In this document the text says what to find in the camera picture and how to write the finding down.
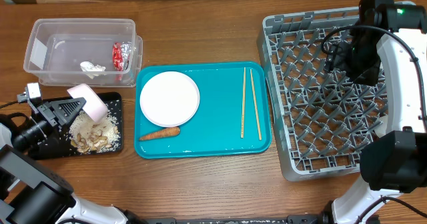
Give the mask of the pink bowl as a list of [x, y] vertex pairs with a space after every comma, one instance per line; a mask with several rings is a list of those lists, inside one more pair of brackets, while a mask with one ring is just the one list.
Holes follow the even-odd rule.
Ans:
[[107, 115], [108, 109], [105, 103], [87, 84], [79, 84], [69, 88], [67, 92], [72, 98], [82, 97], [86, 100], [83, 110], [95, 123], [99, 123]]

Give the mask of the rice and food scraps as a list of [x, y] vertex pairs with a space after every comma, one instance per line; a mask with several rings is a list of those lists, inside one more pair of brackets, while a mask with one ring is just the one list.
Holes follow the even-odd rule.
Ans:
[[96, 123], [81, 111], [70, 126], [67, 138], [79, 154], [107, 153], [121, 147], [119, 121], [110, 113]]

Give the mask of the white tissue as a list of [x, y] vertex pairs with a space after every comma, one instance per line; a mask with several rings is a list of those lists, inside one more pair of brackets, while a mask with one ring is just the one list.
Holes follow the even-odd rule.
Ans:
[[93, 63], [89, 61], [83, 61], [80, 63], [81, 70], [83, 72], [86, 72], [86, 75], [90, 79], [94, 79], [95, 77], [98, 77], [99, 74], [91, 74], [91, 72], [104, 72], [106, 67], [100, 66], [100, 65], [94, 65]]

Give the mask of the red foil wrapper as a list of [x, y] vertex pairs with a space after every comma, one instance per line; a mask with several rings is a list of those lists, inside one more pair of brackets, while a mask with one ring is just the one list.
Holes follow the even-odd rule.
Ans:
[[117, 71], [125, 71], [132, 51], [131, 42], [116, 42], [112, 48], [113, 66]]

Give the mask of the pink plate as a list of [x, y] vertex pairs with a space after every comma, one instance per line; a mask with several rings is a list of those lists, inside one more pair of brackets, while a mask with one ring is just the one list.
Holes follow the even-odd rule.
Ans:
[[200, 103], [198, 86], [177, 71], [154, 75], [142, 87], [140, 109], [145, 118], [160, 127], [177, 127], [188, 122]]

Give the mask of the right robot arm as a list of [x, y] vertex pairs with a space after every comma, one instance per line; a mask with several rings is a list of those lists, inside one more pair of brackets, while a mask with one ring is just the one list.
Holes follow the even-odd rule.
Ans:
[[362, 149], [360, 176], [328, 203], [319, 223], [377, 223], [377, 210], [426, 186], [426, 10], [394, 0], [360, 0], [348, 26], [352, 42], [323, 47], [326, 71], [373, 86], [385, 75], [388, 116], [383, 136]]

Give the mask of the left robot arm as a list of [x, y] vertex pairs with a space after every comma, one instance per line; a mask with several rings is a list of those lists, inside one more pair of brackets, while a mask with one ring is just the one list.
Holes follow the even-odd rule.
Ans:
[[39, 102], [26, 99], [32, 116], [21, 125], [20, 112], [1, 116], [1, 222], [2, 223], [141, 223], [128, 210], [101, 206], [74, 193], [62, 177], [28, 157], [30, 148], [68, 127], [86, 104], [74, 98]]

